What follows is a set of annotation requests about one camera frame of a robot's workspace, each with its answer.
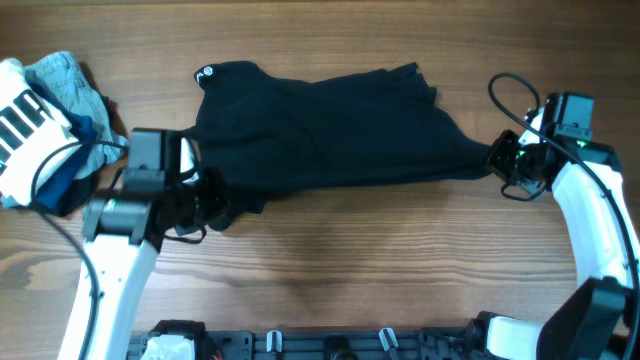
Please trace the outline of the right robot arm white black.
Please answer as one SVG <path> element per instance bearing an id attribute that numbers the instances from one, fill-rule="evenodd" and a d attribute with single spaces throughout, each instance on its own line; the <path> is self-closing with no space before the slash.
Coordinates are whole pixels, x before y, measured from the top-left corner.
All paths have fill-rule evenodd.
<path id="1" fill-rule="evenodd" d="M 465 350 L 493 359 L 636 359 L 639 244 L 614 150 L 584 138 L 506 130 L 488 164 L 508 185 L 552 193 L 566 222 L 577 289 L 543 324 L 482 312 Z"/>

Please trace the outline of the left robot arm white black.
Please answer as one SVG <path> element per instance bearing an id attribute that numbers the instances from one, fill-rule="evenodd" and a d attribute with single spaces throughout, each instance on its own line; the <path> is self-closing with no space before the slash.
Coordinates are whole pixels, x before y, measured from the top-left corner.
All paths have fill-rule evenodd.
<path id="1" fill-rule="evenodd" d="M 126 169 L 120 188 L 98 192 L 86 207 L 85 257 L 59 358 L 125 358 L 167 231 L 202 230 L 227 204 L 226 187 L 213 169 L 176 178 Z"/>

